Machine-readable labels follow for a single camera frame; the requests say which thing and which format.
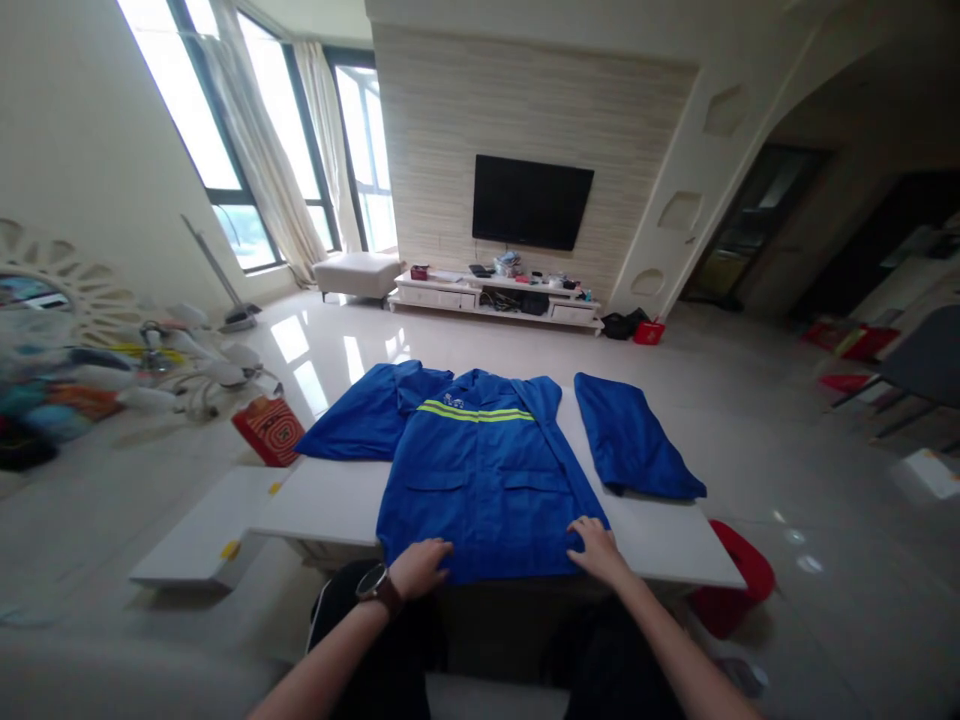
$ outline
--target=red stool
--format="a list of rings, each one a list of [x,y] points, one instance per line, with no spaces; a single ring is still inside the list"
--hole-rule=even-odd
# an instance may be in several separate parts
[[[747,589],[700,588],[690,595],[690,606],[711,635],[725,640],[740,626],[750,610],[770,597],[777,578],[767,559],[733,528],[719,520],[711,520],[710,527],[743,575]]]

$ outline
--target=television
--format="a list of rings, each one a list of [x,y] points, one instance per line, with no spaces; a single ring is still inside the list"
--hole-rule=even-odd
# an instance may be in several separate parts
[[[593,170],[477,155],[473,236],[572,250]]]

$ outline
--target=black pants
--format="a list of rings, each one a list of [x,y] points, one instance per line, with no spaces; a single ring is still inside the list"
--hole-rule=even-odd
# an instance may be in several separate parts
[[[351,563],[327,583],[314,608],[308,649],[356,605],[357,584],[375,564]],[[561,673],[570,688],[567,720],[684,717],[643,634],[617,598],[589,608],[559,636],[552,655],[567,668]],[[429,718],[424,674],[442,667],[444,658],[436,601],[408,603],[361,661],[333,717]]]

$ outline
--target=hand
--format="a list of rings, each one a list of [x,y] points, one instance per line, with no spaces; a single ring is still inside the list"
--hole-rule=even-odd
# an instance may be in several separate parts
[[[413,543],[390,566],[390,579],[404,602],[423,597],[447,579],[449,570],[437,570],[440,561],[453,555],[453,543],[432,538]]]
[[[575,532],[583,538],[583,552],[567,550],[567,556],[590,575],[611,588],[633,573],[627,561],[617,550],[613,532],[606,530],[597,518],[583,515],[567,526],[567,532]]]

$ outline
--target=reflective stripe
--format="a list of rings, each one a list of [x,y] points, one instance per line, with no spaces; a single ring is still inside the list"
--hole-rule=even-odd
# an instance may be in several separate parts
[[[440,417],[450,418],[451,420],[462,420],[463,422],[504,422],[506,420],[530,420],[533,421],[533,415],[519,410],[511,410],[512,414],[506,415],[498,413],[497,415],[485,416],[472,410],[461,410],[459,412],[450,412],[452,408],[446,406],[436,407],[424,403],[417,410],[425,410]]]
[[[424,401],[423,401],[423,405],[421,405],[420,407],[423,407],[424,405],[430,405],[430,406],[435,407],[435,408],[437,408],[437,409],[439,409],[439,410],[446,410],[447,412],[452,412],[452,413],[462,413],[462,414],[464,414],[464,415],[476,415],[476,414],[477,414],[477,411],[476,411],[476,410],[464,410],[463,408],[455,408],[455,407],[451,407],[451,406],[449,406],[449,405],[444,405],[443,403],[437,402],[436,400],[424,400]]]
[[[426,410],[427,412],[432,412],[434,415],[440,415],[441,417],[447,417],[451,420],[463,420],[464,422],[479,422],[480,418],[476,415],[458,415],[456,413],[444,412],[438,407],[432,405],[421,405],[417,410]]]
[[[520,408],[504,408],[502,410],[480,410],[480,411],[466,410],[464,408],[455,408],[455,407],[451,407],[450,405],[444,405],[438,400],[424,400],[423,405],[421,405],[420,408],[418,409],[424,409],[428,405],[431,407],[435,407],[438,410],[443,410],[447,413],[454,413],[458,415],[475,417],[479,414],[481,419],[483,417],[495,417],[500,415],[509,415],[509,416],[518,415],[524,420],[533,420],[533,415],[526,412],[525,410],[521,410]]]
[[[497,415],[496,417],[482,417],[480,422],[503,422],[504,420],[529,420],[533,422],[533,415],[523,413],[523,415]]]

